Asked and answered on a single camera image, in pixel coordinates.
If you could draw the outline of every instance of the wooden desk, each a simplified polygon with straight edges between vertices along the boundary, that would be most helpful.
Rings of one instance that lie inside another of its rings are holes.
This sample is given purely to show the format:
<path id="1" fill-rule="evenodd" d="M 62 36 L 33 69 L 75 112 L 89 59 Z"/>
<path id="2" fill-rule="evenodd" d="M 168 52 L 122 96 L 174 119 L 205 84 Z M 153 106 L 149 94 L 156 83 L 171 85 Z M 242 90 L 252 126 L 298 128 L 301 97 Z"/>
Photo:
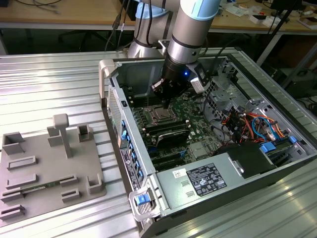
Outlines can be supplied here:
<path id="1" fill-rule="evenodd" d="M 8 7 L 0 7 L 0 22 L 112 26 L 121 6 L 118 0 L 62 0 L 55 5 L 60 14 L 10 0 Z M 127 16 L 126 24 L 134 25 L 134 22 Z"/>
<path id="2" fill-rule="evenodd" d="M 11 0 L 9 6 L 0 8 L 0 28 L 24 28 L 24 29 L 80 29 L 80 30 L 111 30 L 121 3 L 119 0 L 62 0 L 55 4 L 60 14 L 45 11 L 35 6 L 27 6 L 15 0 Z M 250 0 L 247 6 L 259 5 L 266 15 L 270 15 L 271 9 L 261 3 Z M 284 34 L 292 35 L 317 35 L 317 31 L 306 28 L 299 22 L 298 17 L 290 17 L 290 22 L 285 23 L 272 42 L 266 48 L 258 64 L 262 64 L 280 37 Z M 125 30 L 134 30 L 134 21 L 129 17 L 126 20 Z M 216 16 L 210 32 L 218 33 L 249 33 L 266 34 L 268 27 L 262 24 L 254 24 L 249 17 L 235 16 L 224 11 L 222 16 Z"/>

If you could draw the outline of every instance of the power supply label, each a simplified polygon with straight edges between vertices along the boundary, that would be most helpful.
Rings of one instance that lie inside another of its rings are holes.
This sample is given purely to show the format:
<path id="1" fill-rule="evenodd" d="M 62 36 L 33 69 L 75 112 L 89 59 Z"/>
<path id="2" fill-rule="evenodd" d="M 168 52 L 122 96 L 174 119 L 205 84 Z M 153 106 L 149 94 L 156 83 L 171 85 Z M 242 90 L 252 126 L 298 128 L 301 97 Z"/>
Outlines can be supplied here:
<path id="1" fill-rule="evenodd" d="M 200 197 L 227 187 L 213 163 L 189 170 L 187 175 L 195 188 L 196 194 Z"/>

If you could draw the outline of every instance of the circuit board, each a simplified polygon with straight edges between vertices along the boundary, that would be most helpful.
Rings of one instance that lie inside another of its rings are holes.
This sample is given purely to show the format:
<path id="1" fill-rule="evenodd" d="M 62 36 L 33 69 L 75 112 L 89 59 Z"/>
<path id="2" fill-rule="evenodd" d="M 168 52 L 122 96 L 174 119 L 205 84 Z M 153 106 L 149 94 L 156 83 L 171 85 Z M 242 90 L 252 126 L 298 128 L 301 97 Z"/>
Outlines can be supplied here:
<path id="1" fill-rule="evenodd" d="M 149 156 L 158 171 L 208 158 L 221 147 L 221 142 L 198 106 L 199 104 L 184 94 L 183 97 L 174 99 L 168 109 L 163 109 L 161 105 L 132 108 Z M 179 131 L 185 137 L 178 137 L 180 143 L 176 143 L 173 138 L 172 146 L 159 146 L 159 137 L 152 135 L 155 133 L 151 131 L 151 128 L 158 126 L 164 128 L 165 135 L 168 134 L 167 131 Z"/>

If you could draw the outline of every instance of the floor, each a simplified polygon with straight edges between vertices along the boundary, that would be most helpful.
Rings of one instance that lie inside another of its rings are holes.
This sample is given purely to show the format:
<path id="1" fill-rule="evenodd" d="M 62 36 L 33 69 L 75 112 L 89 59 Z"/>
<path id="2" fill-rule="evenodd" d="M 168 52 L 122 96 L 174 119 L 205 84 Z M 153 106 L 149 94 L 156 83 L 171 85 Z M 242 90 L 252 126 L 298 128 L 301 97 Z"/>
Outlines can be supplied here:
<path id="1" fill-rule="evenodd" d="M 79 52 L 79 47 L 84 38 L 84 33 L 68 35 L 63 37 L 63 42 L 59 42 L 59 34 L 68 32 L 67 30 L 31 29 L 30 31 L 32 38 L 28 39 L 24 29 L 2 30 L 3 41 L 9 55 Z M 98 33 L 103 37 L 108 37 L 107 31 L 99 31 Z M 133 32 L 123 32 L 121 45 L 129 43 L 132 39 Z M 82 51 L 103 51 L 105 45 L 105 42 L 92 36 L 90 39 L 87 39 Z M 116 47 L 109 44 L 108 49 L 115 50 Z"/>
<path id="2" fill-rule="evenodd" d="M 3 40 L 9 55 L 20 54 L 45 54 L 45 53 L 71 53 L 79 52 L 81 41 L 84 34 L 68 35 L 63 37 L 63 42 L 59 42 L 59 34 L 68 32 L 67 30 L 46 30 L 31 29 L 32 38 L 28 39 L 24 29 L 3 29 Z M 108 37 L 108 31 L 99 31 L 104 37 Z M 259 43 L 255 36 L 239 34 L 241 41 L 234 46 L 241 47 L 245 52 L 254 57 L 254 49 L 259 49 Z M 237 34 L 209 34 L 209 47 L 221 47 L 231 39 L 237 37 Z M 117 35 L 112 37 L 111 41 L 116 42 Z M 133 39 L 133 31 L 124 31 L 120 45 L 124 46 Z M 106 43 L 92 36 L 85 43 L 84 52 L 104 51 Z M 115 50 L 117 47 L 109 44 L 108 50 Z"/>

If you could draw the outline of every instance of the black chair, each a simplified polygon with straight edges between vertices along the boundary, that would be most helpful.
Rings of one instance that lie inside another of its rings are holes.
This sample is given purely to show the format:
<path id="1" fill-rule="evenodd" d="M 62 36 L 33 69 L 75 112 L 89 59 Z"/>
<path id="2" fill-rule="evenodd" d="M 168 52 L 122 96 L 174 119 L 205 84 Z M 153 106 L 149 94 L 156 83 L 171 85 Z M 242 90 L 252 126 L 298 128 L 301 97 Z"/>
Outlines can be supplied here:
<path id="1" fill-rule="evenodd" d="M 76 34 L 82 34 L 82 33 L 84 33 L 84 38 L 81 41 L 81 44 L 80 44 L 80 47 L 79 47 L 79 51 L 80 52 L 84 49 L 87 39 L 90 39 L 91 36 L 97 37 L 98 39 L 102 40 L 104 43 L 106 43 L 108 41 L 107 38 L 105 38 L 102 35 L 98 34 L 97 31 L 93 31 L 93 30 L 73 30 L 73 31 L 68 31 L 68 32 L 59 34 L 58 35 L 58 42 L 62 43 L 64 36 L 76 35 Z"/>

